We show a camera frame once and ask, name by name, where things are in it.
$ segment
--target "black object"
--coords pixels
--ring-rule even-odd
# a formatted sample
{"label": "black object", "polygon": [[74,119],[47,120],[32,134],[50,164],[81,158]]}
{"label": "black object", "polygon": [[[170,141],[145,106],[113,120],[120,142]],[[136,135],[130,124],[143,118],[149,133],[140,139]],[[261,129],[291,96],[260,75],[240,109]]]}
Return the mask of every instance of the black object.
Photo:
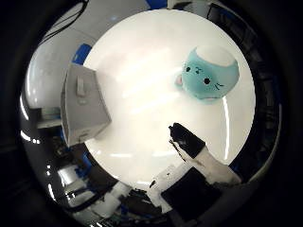
{"label": "black object", "polygon": [[178,143],[191,158],[195,158],[205,147],[205,142],[179,123],[169,126],[173,142]]}
{"label": "black object", "polygon": [[189,221],[206,211],[221,194],[193,167],[161,196],[184,221]]}

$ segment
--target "gray cardboard box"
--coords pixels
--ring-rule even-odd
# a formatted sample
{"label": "gray cardboard box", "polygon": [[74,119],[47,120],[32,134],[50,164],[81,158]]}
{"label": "gray cardboard box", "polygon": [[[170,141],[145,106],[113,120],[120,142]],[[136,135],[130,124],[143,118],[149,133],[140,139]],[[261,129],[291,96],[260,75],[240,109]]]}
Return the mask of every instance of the gray cardboard box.
{"label": "gray cardboard box", "polygon": [[94,138],[110,124],[94,70],[71,64],[62,88],[61,115],[69,147]]}

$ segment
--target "white table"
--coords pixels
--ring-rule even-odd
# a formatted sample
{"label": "white table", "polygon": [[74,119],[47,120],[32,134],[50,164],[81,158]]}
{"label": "white table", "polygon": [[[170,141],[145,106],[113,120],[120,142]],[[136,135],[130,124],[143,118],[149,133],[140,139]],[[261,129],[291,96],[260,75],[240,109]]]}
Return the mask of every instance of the white table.
{"label": "white table", "polygon": [[[223,46],[240,67],[235,88],[208,105],[174,85],[189,51],[201,44]],[[113,120],[85,144],[105,170],[132,187],[146,190],[155,175],[183,162],[169,143],[174,122],[227,165],[247,139],[256,104],[249,66],[232,39],[203,17],[166,9],[136,14],[108,30],[84,66],[97,71]]]}

